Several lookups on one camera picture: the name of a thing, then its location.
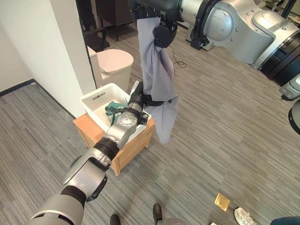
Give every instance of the black shoe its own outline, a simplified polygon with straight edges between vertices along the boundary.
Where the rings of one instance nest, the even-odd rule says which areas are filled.
[[[112,215],[110,219],[110,223],[111,225],[121,225],[119,216],[117,214]]]
[[[157,225],[159,220],[163,220],[161,207],[157,203],[153,206],[153,218],[154,218],[154,225]]]

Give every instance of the person's foot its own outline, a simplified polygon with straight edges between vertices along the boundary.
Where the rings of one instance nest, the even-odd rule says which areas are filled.
[[[117,214],[111,216],[110,225],[121,225],[120,218]]]
[[[241,207],[234,210],[234,217],[239,225],[258,225],[253,221],[253,218],[250,217],[250,213],[246,212]]]
[[[157,203],[153,206],[153,218],[154,218],[154,225],[157,225],[159,220],[163,220],[161,207]]]

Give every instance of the wooden cabinet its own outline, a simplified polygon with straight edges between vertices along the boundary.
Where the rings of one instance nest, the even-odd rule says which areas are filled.
[[[97,15],[115,27],[118,40],[118,26],[132,23],[133,19],[128,7],[128,0],[96,0]]]
[[[105,132],[89,117],[84,114],[73,121],[77,126],[81,136],[89,148],[102,138]],[[127,143],[112,160],[111,168],[116,176],[120,175],[121,170],[147,145],[150,143],[154,134],[154,120],[151,118],[146,128],[133,140]]]

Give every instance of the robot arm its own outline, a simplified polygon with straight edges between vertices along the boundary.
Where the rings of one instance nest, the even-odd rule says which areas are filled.
[[[300,97],[299,29],[278,14],[262,10],[251,0],[132,0],[137,6],[155,9],[163,16],[158,30],[167,47],[176,31],[165,24],[186,21],[194,29],[191,46],[201,49],[211,42],[226,48],[239,61],[260,70],[280,87],[282,99]],[[290,111],[289,122],[300,134],[300,100]]]
[[[146,125],[148,114],[143,113],[144,99],[140,82],[128,103],[120,110],[117,122],[101,140],[77,158],[65,177],[62,191],[45,202],[26,225],[80,225],[85,202],[96,199],[104,188],[105,171],[120,149],[127,143],[139,124]]]

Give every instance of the gray cloth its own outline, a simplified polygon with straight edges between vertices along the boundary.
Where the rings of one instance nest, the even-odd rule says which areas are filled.
[[[166,143],[177,116],[178,95],[173,85],[174,65],[166,50],[154,45],[153,31],[158,25],[158,18],[137,20],[144,94],[151,95],[153,101],[165,101],[145,110],[154,119],[160,142]]]

